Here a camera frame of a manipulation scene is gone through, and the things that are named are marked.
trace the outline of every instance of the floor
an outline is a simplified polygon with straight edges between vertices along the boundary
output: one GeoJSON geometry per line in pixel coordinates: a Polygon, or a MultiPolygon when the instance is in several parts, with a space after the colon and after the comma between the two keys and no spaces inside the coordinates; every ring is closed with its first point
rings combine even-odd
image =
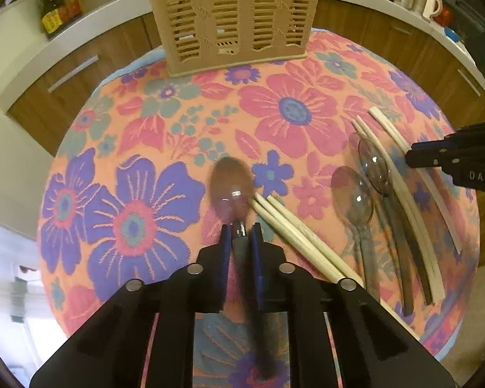
{"type": "Polygon", "coordinates": [[[478,269],[455,345],[443,359],[442,364],[463,385],[476,371],[485,357],[485,266],[478,269]]]}

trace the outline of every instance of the tablecloth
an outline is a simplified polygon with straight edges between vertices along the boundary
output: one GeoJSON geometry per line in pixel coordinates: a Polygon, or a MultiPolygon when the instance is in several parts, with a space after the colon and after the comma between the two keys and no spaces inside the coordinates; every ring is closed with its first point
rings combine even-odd
{"type": "MultiPolygon", "coordinates": [[[[433,198],[369,116],[371,106],[409,143],[452,132],[409,77],[328,31],[311,34],[304,59],[179,78],[169,78],[161,60],[99,87],[62,141],[40,212],[42,276],[58,323],[72,334],[127,280],[166,279],[217,241],[221,222],[205,184],[223,156],[245,161],[259,192],[276,196],[362,273],[354,237],[337,217],[330,190],[336,167],[359,169],[349,136],[350,120],[360,115],[406,180],[435,247],[446,298],[425,306],[413,269],[415,312],[404,320],[437,354],[461,321],[477,267],[476,194],[454,186],[440,170],[430,171],[455,220],[463,246],[458,254],[433,198]]],[[[374,213],[381,297],[401,313],[388,234],[378,219],[374,213]]],[[[252,214],[248,223],[254,221],[266,241],[284,247],[289,261],[321,277],[262,218],[252,214]]],[[[277,320],[286,325],[283,317],[277,320]]],[[[232,277],[225,312],[198,317],[196,327],[195,385],[261,386],[232,277]]],[[[281,340],[283,372],[266,388],[287,384],[288,348],[281,340]]]]}

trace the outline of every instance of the silver screw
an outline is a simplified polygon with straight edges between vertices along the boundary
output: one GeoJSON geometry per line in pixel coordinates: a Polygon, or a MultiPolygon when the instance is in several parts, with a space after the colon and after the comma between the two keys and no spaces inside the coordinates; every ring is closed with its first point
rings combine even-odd
{"type": "Polygon", "coordinates": [[[125,284],[125,288],[128,289],[129,292],[136,292],[142,288],[142,282],[138,279],[131,279],[125,284]]]}
{"type": "Polygon", "coordinates": [[[187,267],[187,272],[194,275],[201,274],[203,272],[203,266],[198,263],[190,264],[190,266],[187,267]]]}
{"type": "Polygon", "coordinates": [[[278,269],[281,273],[291,274],[293,271],[295,271],[295,266],[291,263],[282,263],[279,265],[278,269]]]}
{"type": "Polygon", "coordinates": [[[343,279],[340,281],[340,286],[342,289],[352,292],[357,287],[357,284],[352,279],[343,279]]]}

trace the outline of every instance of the cabinet handle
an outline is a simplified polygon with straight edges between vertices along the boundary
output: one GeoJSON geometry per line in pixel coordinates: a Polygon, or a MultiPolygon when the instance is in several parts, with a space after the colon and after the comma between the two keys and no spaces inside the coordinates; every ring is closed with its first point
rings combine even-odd
{"type": "Polygon", "coordinates": [[[405,33],[408,36],[411,35],[411,32],[409,30],[402,29],[398,26],[394,26],[393,29],[396,30],[397,32],[405,33]]]}
{"type": "Polygon", "coordinates": [[[73,76],[83,71],[85,68],[90,67],[93,63],[99,60],[99,56],[95,55],[92,58],[83,62],[80,66],[74,68],[70,73],[65,74],[62,78],[60,78],[57,82],[55,82],[51,87],[47,89],[47,92],[52,93],[56,90],[59,86],[61,86],[66,81],[70,80],[73,76]]]}
{"type": "Polygon", "coordinates": [[[474,93],[476,93],[480,98],[481,97],[480,91],[476,89],[476,86],[472,84],[472,81],[469,80],[469,78],[465,75],[465,73],[461,71],[461,69],[458,69],[458,74],[462,76],[462,79],[464,79],[467,82],[467,84],[472,87],[472,90],[474,90],[474,93]]]}

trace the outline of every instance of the beige basket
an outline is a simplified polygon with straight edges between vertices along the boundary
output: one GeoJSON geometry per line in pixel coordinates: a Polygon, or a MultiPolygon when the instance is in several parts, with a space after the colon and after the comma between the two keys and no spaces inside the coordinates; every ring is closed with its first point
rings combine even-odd
{"type": "Polygon", "coordinates": [[[305,56],[317,0],[150,0],[171,76],[305,56]]]}

